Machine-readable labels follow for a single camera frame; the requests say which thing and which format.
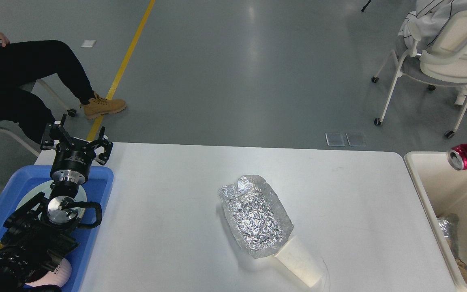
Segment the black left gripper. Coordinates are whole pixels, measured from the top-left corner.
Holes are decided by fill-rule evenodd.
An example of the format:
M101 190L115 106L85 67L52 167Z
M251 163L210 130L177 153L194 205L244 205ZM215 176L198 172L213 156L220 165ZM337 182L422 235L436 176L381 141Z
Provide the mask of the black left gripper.
M106 165L114 146L101 127L98 138L88 142L83 149L75 149L75 140L65 130L67 114L61 120L47 123L41 139L41 150L55 149L56 155L50 171L54 181L69 181L83 185L88 181L92 161Z

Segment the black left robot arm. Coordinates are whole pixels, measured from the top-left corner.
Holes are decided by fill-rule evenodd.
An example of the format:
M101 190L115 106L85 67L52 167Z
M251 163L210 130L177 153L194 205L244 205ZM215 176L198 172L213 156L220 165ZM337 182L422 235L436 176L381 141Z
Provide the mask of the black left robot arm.
M65 117L48 123L41 150L54 149L51 193L38 192L17 208L3 223L0 243L0 292L21 291L40 270L54 271L79 244L76 229L90 230L102 222L102 205L76 199L79 187L89 179L93 161L105 165L113 142L101 127L98 138L85 141L64 129Z

